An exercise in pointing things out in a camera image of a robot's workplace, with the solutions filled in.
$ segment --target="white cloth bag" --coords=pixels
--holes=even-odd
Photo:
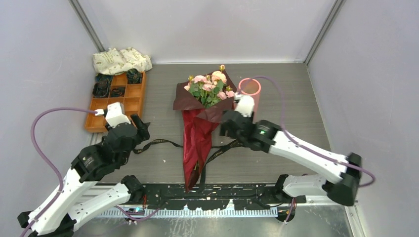
[[[97,73],[119,75],[129,69],[145,72],[153,68],[150,56],[141,54],[134,48],[117,51],[110,48],[107,52],[93,54],[93,66]]]

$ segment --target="white wall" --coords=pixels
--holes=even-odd
[[[331,146],[377,176],[358,194],[373,237],[419,233],[418,23],[419,1],[349,0],[309,65]]]
[[[1,1],[0,22],[0,236],[16,237],[17,215],[58,185],[32,146],[32,121],[50,108],[88,108],[96,48],[67,1]],[[84,120],[80,112],[56,112],[36,129],[41,149],[62,172],[87,144]]]
[[[105,48],[154,63],[302,62],[335,0],[81,0]]]

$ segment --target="pink vase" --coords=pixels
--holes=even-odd
[[[250,95],[251,97],[253,97],[253,100],[254,100],[253,121],[256,118],[256,111],[257,111],[257,106],[259,104],[259,98],[260,98],[260,89],[261,89],[260,83],[257,80],[251,79],[251,78],[245,78],[239,82],[239,89],[237,90],[238,92],[240,92],[241,90],[241,93],[244,95]]]

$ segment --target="metal corner post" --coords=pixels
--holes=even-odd
[[[310,51],[308,52],[307,58],[305,59],[304,63],[308,65],[313,58],[314,54],[316,53],[317,49],[319,48],[324,36],[326,35],[327,31],[330,29],[333,21],[337,17],[339,10],[342,8],[343,4],[346,0],[335,0],[319,34],[317,35],[316,39],[314,40],[313,45],[311,46]]]
[[[100,41],[99,37],[97,36],[96,31],[94,30],[91,22],[87,18],[86,13],[83,11],[83,8],[80,5],[79,0],[68,0],[68,2],[73,7],[74,12],[76,12],[76,14],[79,17],[81,23],[83,24],[83,26],[86,29],[87,33],[89,34],[91,40],[93,41],[93,44],[96,46],[97,50],[99,52],[105,51],[105,47],[103,47],[103,44]]]

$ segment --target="orange tray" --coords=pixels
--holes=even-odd
[[[121,97],[93,98],[90,103],[90,110],[106,109],[109,104],[121,102],[124,105],[125,115],[128,117],[132,114],[138,114],[140,118],[143,113],[143,105],[145,99],[145,88],[147,83],[147,75],[142,72],[143,79],[141,84],[128,84],[126,73],[113,76],[111,82],[111,90],[115,87],[125,87],[125,94]],[[103,116],[95,116],[88,114],[84,128],[88,132],[106,132],[106,120]]]

